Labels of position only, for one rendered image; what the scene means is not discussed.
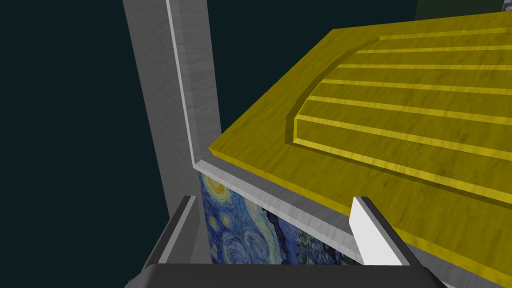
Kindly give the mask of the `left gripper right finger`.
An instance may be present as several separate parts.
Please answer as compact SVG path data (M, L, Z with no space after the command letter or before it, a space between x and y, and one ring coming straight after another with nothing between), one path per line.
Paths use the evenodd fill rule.
M364 265L412 265L412 252L368 197L353 198L349 225Z

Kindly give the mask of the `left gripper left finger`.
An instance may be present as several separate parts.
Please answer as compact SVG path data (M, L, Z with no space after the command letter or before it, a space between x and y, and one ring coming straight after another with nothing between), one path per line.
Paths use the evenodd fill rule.
M146 260L153 264L189 264L199 231L199 208L194 195L185 195Z

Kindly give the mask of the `blue swirl painting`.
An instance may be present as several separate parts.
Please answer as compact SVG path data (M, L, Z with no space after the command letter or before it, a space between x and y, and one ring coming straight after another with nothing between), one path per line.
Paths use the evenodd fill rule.
M206 174L198 178L214 264L358 265Z

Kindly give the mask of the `yellow wooden door leaf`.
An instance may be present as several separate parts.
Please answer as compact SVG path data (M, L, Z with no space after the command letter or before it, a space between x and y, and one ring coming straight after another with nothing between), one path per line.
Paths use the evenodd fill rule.
M512 11L334 29L209 150L512 288Z

